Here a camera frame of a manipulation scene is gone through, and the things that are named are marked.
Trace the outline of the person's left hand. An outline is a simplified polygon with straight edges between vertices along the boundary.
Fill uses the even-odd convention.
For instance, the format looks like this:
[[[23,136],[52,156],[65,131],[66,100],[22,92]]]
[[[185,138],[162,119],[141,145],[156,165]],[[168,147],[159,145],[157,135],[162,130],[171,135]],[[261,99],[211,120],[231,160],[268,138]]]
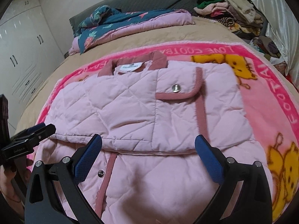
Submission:
[[[11,169],[5,169],[1,166],[1,194],[4,197],[8,205],[13,209],[15,213],[21,218],[24,217],[24,207],[20,197],[17,195],[12,180],[16,176],[16,172]]]

